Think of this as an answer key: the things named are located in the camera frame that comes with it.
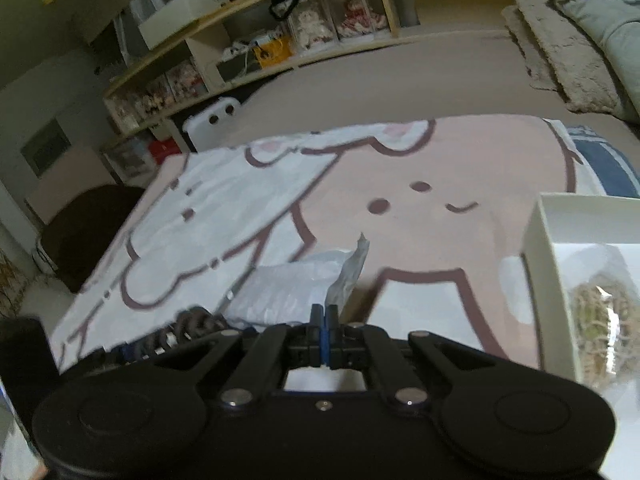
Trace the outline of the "bag of beige cords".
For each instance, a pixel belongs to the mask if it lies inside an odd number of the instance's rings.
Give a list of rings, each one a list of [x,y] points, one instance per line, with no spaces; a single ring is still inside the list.
[[[639,369],[639,299],[622,281],[599,274],[572,290],[582,380],[597,391],[628,382]]]

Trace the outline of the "pink cartoon bunny blanket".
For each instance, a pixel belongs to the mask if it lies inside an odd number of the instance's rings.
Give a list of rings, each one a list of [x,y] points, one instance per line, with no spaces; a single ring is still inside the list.
[[[575,193],[587,165],[556,120],[518,115],[376,124],[171,156],[51,336],[59,368],[213,309],[253,266],[370,244],[346,321],[429,330],[528,366],[533,321],[509,306],[542,193]]]

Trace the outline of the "white device with two holes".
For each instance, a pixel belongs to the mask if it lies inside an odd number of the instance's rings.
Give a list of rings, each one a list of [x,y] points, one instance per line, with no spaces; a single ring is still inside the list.
[[[235,115],[241,103],[227,96],[190,116],[183,124],[182,130],[197,152],[218,148],[231,131]]]

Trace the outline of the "red box on shelf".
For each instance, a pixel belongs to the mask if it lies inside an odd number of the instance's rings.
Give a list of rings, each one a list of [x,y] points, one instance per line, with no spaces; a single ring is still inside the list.
[[[157,166],[162,166],[167,157],[181,154],[179,145],[173,138],[163,141],[154,140],[149,144],[148,149]]]

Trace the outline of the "black chair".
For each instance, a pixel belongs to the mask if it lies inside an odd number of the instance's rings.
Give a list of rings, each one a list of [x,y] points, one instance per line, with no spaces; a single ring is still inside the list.
[[[143,193],[140,186],[116,184],[81,193],[44,227],[36,255],[77,294]]]

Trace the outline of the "white shallow tray box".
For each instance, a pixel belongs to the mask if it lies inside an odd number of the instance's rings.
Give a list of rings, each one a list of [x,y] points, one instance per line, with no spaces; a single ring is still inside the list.
[[[639,299],[639,202],[614,196],[541,195],[528,222],[523,252],[541,365],[588,386],[579,370],[570,316],[572,290],[606,274],[622,281]]]

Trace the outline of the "yellow bag on shelf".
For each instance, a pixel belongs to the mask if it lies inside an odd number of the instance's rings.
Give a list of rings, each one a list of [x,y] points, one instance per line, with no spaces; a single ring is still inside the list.
[[[264,70],[277,66],[294,55],[291,48],[291,37],[282,36],[266,42],[256,44],[253,48],[255,58],[259,66]]]

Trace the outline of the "blue striped pillow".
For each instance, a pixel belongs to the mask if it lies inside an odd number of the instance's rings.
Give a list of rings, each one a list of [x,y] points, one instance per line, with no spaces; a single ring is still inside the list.
[[[571,126],[567,132],[606,195],[639,197],[639,174],[620,150],[589,127]]]

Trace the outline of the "red doll in clear box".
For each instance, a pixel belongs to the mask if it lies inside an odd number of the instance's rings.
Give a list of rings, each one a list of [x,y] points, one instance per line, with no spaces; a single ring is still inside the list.
[[[341,42],[373,39],[388,31],[382,0],[324,0]]]

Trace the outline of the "white box on shelf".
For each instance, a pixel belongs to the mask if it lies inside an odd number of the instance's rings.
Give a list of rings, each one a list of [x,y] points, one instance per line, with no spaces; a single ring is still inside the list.
[[[170,0],[139,25],[146,46],[153,50],[192,22],[225,6],[230,0]]]

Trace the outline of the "wooden headboard shelf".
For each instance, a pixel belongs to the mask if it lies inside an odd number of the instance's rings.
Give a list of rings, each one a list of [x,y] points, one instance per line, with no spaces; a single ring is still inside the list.
[[[382,0],[388,31],[373,39],[341,42],[300,55],[288,17],[299,0],[232,0],[179,30],[117,77],[104,93],[115,142],[167,124],[183,110],[256,80],[340,56],[410,44],[426,38],[500,32],[500,11],[510,0]],[[292,58],[259,66],[256,44],[291,37]]]

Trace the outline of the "grey quilted duvet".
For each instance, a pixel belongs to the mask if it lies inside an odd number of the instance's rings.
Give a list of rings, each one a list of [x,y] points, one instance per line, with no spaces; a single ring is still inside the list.
[[[639,0],[549,0],[602,51],[639,107]]]

